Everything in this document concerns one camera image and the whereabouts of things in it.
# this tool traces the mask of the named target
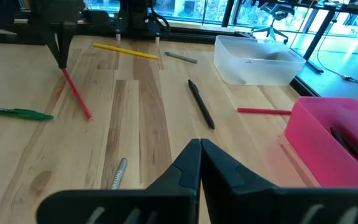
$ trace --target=wood grain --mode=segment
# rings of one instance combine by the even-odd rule
[[[213,45],[126,41],[121,47],[160,60],[96,49],[102,37],[77,36],[68,62],[91,110],[87,122],[46,47],[0,45],[0,107],[51,113],[51,122],[0,116],[0,223],[35,223],[39,203],[65,189],[106,189],[122,157],[121,187],[144,189],[192,138],[208,138],[282,186],[318,186],[283,135],[285,116],[238,114],[237,107],[290,109],[290,87],[227,85],[213,65]],[[198,60],[184,62],[176,52]],[[200,90],[216,129],[206,125],[187,86]],[[200,223],[209,223],[201,197]]]

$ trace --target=gray pencil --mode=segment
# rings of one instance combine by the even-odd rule
[[[183,55],[178,55],[178,54],[171,53],[171,52],[165,52],[165,54],[168,55],[168,56],[174,57],[174,58],[179,58],[179,59],[191,62],[191,63],[197,63],[196,59],[192,59],[192,58],[189,58],[189,57],[186,57],[186,56],[183,56]]]
[[[126,158],[122,158],[121,162],[118,165],[116,175],[114,175],[114,178],[112,179],[112,183],[110,186],[111,190],[116,190],[119,188],[119,185],[121,184],[122,176],[124,175],[127,165],[128,165],[128,160]]]

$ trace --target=office chair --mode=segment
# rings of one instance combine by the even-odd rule
[[[286,18],[288,16],[288,14],[294,15],[295,10],[294,10],[293,6],[286,6],[286,5],[266,2],[260,7],[260,10],[263,10],[263,11],[269,13],[270,15],[272,15],[273,22],[269,27],[254,30],[251,32],[251,34],[254,34],[256,32],[267,32],[266,37],[271,36],[273,38],[273,40],[276,40],[275,34],[277,34],[277,35],[280,35],[285,38],[284,44],[286,44],[288,42],[288,37],[285,34],[283,34],[282,32],[280,32],[279,30],[274,29],[273,23],[276,20],[280,21],[280,20]]]

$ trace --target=yellow pencil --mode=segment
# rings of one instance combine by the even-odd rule
[[[146,53],[142,53],[142,52],[137,52],[137,51],[134,51],[134,50],[122,49],[122,48],[119,48],[119,47],[108,46],[108,45],[104,45],[104,44],[93,43],[93,47],[99,47],[99,48],[107,49],[107,50],[115,50],[115,51],[118,51],[118,52],[127,53],[127,54],[131,54],[131,55],[137,55],[137,56],[141,56],[141,57],[147,57],[147,58],[151,58],[151,59],[158,59],[158,57],[155,56],[155,55],[150,55],[150,54],[146,54]]]

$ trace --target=pink plastic bin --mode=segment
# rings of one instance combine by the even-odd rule
[[[300,97],[285,135],[324,187],[358,187],[358,162],[331,136],[334,127],[358,147],[358,101]]]

